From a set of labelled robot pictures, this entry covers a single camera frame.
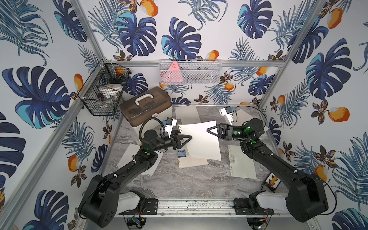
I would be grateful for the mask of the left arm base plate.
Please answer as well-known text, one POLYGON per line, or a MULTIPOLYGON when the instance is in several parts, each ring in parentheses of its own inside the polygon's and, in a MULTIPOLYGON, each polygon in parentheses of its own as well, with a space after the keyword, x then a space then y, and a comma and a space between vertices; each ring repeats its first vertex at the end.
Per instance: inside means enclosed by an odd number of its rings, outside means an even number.
POLYGON ((156 198, 143 198, 135 209, 117 211, 119 215, 157 215, 159 200, 156 198))

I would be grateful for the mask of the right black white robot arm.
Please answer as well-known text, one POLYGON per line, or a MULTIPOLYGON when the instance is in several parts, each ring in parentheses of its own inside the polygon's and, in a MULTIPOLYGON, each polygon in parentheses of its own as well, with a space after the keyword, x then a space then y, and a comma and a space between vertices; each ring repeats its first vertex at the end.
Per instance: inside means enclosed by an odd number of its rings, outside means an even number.
POLYGON ((233 125, 233 113, 230 106, 220 110, 227 120, 207 129, 222 140, 236 140, 240 143, 242 154, 262 164, 287 187, 288 194, 280 198, 260 191, 255 193, 259 207, 287 211, 299 222, 306 222, 319 215, 330 215, 325 188, 329 186, 316 174, 307 174, 298 170, 275 155, 259 137, 264 134, 264 123, 258 118, 244 122, 241 126, 233 125))

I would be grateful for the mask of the cream spiral notebook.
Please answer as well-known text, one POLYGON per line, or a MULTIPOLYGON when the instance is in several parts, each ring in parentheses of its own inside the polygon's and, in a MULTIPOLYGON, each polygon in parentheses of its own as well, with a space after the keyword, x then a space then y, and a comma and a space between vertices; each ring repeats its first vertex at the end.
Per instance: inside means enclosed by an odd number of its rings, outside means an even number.
POLYGON ((181 105, 175 107, 176 119, 180 120, 179 124, 189 125, 201 123, 197 108, 195 105, 181 105))

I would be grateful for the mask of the large cream notebook blue label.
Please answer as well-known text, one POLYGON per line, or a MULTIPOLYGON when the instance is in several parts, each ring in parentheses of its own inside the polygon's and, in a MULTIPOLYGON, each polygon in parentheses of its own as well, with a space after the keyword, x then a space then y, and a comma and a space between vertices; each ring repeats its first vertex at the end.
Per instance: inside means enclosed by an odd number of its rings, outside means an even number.
POLYGON ((188 167, 208 165, 207 159, 192 157, 187 153, 186 149, 180 149, 177 152, 178 152, 179 168, 188 168, 188 167))

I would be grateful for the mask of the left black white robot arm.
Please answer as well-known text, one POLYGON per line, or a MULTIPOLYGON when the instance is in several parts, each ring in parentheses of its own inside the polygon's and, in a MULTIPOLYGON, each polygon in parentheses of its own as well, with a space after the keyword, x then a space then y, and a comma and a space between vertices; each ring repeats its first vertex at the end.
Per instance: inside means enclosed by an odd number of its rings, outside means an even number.
POLYGON ((113 173, 106 176, 98 174, 90 181, 78 207, 80 218, 104 228, 117 214, 141 214, 147 210, 144 195, 134 191, 123 194, 121 189, 156 163, 159 150, 182 149, 193 138, 174 130, 176 120, 172 118, 164 122, 154 118, 161 126, 160 134, 153 129, 144 131, 145 125, 151 120, 147 119, 140 127, 141 146, 131 161, 113 173))

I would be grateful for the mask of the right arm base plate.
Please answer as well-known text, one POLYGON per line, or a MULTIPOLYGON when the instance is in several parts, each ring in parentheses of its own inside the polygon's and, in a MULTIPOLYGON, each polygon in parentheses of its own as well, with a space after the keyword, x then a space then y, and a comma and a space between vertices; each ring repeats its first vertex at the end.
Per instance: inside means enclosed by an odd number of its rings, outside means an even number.
POLYGON ((274 215, 273 209, 264 209, 260 207, 255 198, 235 198, 233 202, 233 209, 237 216, 260 216, 260 215, 274 215))

